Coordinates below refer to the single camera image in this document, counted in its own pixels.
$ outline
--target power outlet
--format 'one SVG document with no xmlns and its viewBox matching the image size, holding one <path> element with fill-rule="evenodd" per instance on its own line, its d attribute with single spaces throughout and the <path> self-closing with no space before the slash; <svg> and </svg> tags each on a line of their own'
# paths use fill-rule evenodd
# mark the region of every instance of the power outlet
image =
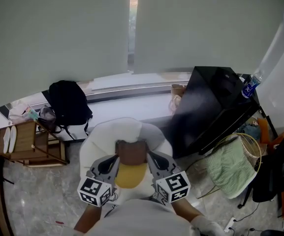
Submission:
<svg viewBox="0 0 284 236">
<path fill-rule="evenodd" d="M 227 225 L 225 226 L 224 232 L 228 233 L 229 232 L 229 227 L 232 227 L 234 225 L 234 220 L 236 220 L 234 217 L 231 217 Z"/>
</svg>

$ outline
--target black backpack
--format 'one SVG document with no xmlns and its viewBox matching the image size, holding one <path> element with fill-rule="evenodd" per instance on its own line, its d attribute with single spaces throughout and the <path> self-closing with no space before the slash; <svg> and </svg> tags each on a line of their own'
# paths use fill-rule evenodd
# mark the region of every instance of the black backpack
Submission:
<svg viewBox="0 0 284 236">
<path fill-rule="evenodd" d="M 81 88 L 74 81 L 59 81 L 50 85 L 50 105 L 56 115 L 55 124 L 66 130 L 70 125 L 83 125 L 85 132 L 88 120 L 93 117 L 93 112 L 87 105 L 87 98 Z"/>
</svg>

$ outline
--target power cable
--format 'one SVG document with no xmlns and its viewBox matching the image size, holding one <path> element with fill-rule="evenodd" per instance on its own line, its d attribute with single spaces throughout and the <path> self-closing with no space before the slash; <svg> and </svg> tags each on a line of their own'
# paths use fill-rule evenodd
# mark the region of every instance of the power cable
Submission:
<svg viewBox="0 0 284 236">
<path fill-rule="evenodd" d="M 113 193 L 113 195 L 111 196 L 111 198 L 109 199 L 109 201 L 114 202 L 118 199 L 118 194 L 117 193 Z"/>
<path fill-rule="evenodd" d="M 242 219 L 239 219 L 239 220 L 234 219 L 234 222 L 242 221 L 242 220 L 244 220 L 245 218 L 247 218 L 247 217 L 251 216 L 252 214 L 254 214 L 254 212 L 258 209 L 259 204 L 260 204 L 260 203 L 258 203 L 256 209 L 255 209 L 251 214 L 249 214 L 249 215 L 247 215 L 246 217 L 243 217 Z"/>
<path fill-rule="evenodd" d="M 235 230 L 234 230 L 233 228 L 231 228 L 231 227 L 229 227 L 228 229 L 233 230 L 233 231 L 234 231 L 234 233 L 233 233 L 233 235 L 232 235 L 232 236 L 235 236 Z"/>
<path fill-rule="evenodd" d="M 254 229 L 254 228 L 250 228 L 250 229 L 248 230 L 247 236 L 249 236 L 249 233 L 250 233 L 250 232 L 253 232 L 253 231 L 262 232 L 261 230 L 256 230 L 256 229 Z"/>
<path fill-rule="evenodd" d="M 108 216 L 108 215 L 109 215 L 109 213 L 110 213 L 110 212 L 112 212 L 112 211 L 114 210 L 114 208 L 115 208 L 115 207 L 117 207 L 117 206 L 116 206 L 116 205 L 113 205 L 113 206 L 112 206 L 112 209 L 106 213 L 106 215 L 104 216 L 104 218 L 105 218 L 106 216 Z"/>
<path fill-rule="evenodd" d="M 220 190 L 220 189 L 217 189 L 217 190 L 215 190 L 215 191 L 212 191 L 212 190 L 214 190 L 215 187 L 216 187 L 216 185 L 214 185 L 213 188 L 212 188 L 208 193 L 202 195 L 201 197 L 199 197 L 199 198 L 197 198 L 197 199 L 204 198 L 204 197 L 206 197 L 207 195 L 210 195 L 210 194 L 212 194 L 212 193 L 217 192 L 218 190 Z"/>
<path fill-rule="evenodd" d="M 186 168 L 185 172 L 187 172 L 187 171 L 191 168 L 191 166 L 192 166 L 193 164 L 195 164 L 195 163 L 197 163 L 198 161 L 201 161 L 201 160 L 203 160 L 203 159 L 204 159 L 204 158 L 201 158 L 201 159 L 198 159 L 198 160 L 194 161 L 193 163 L 191 163 L 191 164 Z"/>
</svg>

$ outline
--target marble floor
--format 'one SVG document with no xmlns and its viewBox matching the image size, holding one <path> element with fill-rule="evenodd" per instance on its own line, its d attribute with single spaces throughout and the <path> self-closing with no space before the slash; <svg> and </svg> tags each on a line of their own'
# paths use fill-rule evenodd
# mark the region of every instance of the marble floor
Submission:
<svg viewBox="0 0 284 236">
<path fill-rule="evenodd" d="M 74 143 L 67 148 L 70 164 L 63 167 L 28 168 L 18 163 L 5 163 L 4 176 L 15 182 L 14 185 L 5 182 L 4 192 L 8 217 L 16 236 L 59 236 L 64 227 L 74 227 L 87 206 L 80 201 L 76 191 L 80 180 L 80 145 Z M 192 155 L 177 160 L 177 163 L 185 169 L 197 159 L 197 155 Z M 205 171 L 204 161 L 191 166 L 188 177 L 191 181 L 190 203 L 222 227 L 231 217 L 243 218 L 257 206 L 250 198 L 245 207 L 238 209 L 244 193 L 232 200 L 224 197 L 221 191 L 197 199 L 214 186 Z M 236 222 L 233 228 L 236 236 L 246 236 L 249 228 L 281 230 L 282 223 L 282 219 L 277 218 L 277 199 L 274 199 L 260 203 L 252 216 Z M 249 233 L 250 236 L 259 234 L 256 231 Z"/>
</svg>

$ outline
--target black chair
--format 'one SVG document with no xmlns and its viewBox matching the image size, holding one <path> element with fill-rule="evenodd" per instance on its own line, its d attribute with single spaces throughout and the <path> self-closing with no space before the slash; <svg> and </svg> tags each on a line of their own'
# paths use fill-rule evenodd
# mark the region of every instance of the black chair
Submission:
<svg viewBox="0 0 284 236">
<path fill-rule="evenodd" d="M 249 184 L 242 208 L 253 189 L 252 200 L 260 203 L 273 199 L 276 194 L 284 191 L 284 139 L 272 155 L 262 157 L 260 170 Z"/>
<path fill-rule="evenodd" d="M 277 230 L 265 230 L 261 232 L 260 236 L 284 236 L 284 232 Z"/>
</svg>

